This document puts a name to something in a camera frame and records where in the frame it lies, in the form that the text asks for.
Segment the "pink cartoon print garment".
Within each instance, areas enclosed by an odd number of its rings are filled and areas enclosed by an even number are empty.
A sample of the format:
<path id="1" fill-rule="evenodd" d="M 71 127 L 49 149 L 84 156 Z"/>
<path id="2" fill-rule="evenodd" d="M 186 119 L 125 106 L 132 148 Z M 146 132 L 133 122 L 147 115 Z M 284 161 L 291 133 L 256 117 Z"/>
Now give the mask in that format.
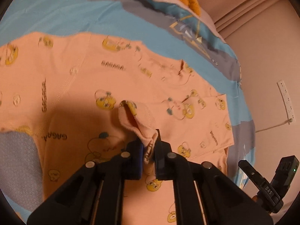
<path id="1" fill-rule="evenodd" d="M 1 46 L 1 130 L 31 135 L 48 198 L 82 165 L 139 138 L 139 181 L 124 189 L 123 224 L 175 224 L 173 185 L 154 176 L 155 141 L 227 171 L 227 99 L 185 61 L 142 42 L 92 33 L 30 33 Z"/>

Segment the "white power strip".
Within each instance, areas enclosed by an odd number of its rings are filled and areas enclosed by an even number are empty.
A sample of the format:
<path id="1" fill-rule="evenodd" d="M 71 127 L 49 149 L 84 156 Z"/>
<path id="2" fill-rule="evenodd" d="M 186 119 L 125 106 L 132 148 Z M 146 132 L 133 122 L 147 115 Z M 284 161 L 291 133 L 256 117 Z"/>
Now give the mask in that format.
<path id="1" fill-rule="evenodd" d="M 291 102 L 291 97 L 288 93 L 288 89 L 285 85 L 285 82 L 283 80 L 280 80 L 277 82 L 281 97 L 283 99 L 283 104 L 286 110 L 286 114 L 287 114 L 287 118 L 288 118 L 288 123 L 295 123 L 296 121 L 296 117 L 294 114 L 294 109 L 292 106 L 292 102 Z"/>

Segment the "blue grey patterned bed sheet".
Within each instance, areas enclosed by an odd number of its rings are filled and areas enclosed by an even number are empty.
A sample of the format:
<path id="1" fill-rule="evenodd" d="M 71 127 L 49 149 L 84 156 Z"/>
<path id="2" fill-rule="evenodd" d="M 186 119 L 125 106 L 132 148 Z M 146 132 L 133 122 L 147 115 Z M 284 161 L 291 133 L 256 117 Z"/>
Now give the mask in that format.
<path id="1" fill-rule="evenodd" d="M 254 122 L 241 89 L 241 66 L 211 18 L 197 18 L 178 0 L 14 0 L 1 20 L 1 47 L 30 33 L 57 37 L 92 33 L 142 42 L 150 51 L 185 61 L 226 96 L 234 144 L 226 174 L 248 179 L 237 162 L 254 163 Z M 38 149 L 31 135 L 1 130 L 1 190 L 23 222 L 46 199 Z"/>

